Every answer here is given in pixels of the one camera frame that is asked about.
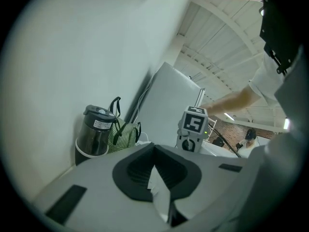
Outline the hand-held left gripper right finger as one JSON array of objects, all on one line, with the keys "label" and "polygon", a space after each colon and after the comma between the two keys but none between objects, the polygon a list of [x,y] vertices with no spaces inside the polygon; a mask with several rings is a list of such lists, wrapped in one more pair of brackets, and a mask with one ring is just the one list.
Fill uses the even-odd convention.
[{"label": "hand-held left gripper right finger", "polygon": [[231,189],[244,159],[192,153],[167,146],[154,147],[154,206],[156,227],[233,227],[238,195]]}]

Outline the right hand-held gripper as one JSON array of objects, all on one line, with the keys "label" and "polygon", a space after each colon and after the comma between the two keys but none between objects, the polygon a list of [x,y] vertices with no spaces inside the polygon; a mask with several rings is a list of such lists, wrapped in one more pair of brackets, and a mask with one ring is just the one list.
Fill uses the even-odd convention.
[{"label": "right hand-held gripper", "polygon": [[207,110],[188,106],[178,123],[177,148],[189,152],[199,152],[202,143],[209,137]]}]

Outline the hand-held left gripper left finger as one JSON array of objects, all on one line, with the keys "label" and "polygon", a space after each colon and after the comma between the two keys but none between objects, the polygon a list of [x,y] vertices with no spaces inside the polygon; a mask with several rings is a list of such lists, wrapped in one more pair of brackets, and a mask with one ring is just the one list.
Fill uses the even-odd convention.
[{"label": "hand-held left gripper left finger", "polygon": [[114,166],[143,149],[143,145],[84,161],[66,175],[46,186],[33,204],[46,213],[73,185],[86,189],[65,222],[78,232],[163,232],[167,224],[153,203],[128,198],[115,185]]}]

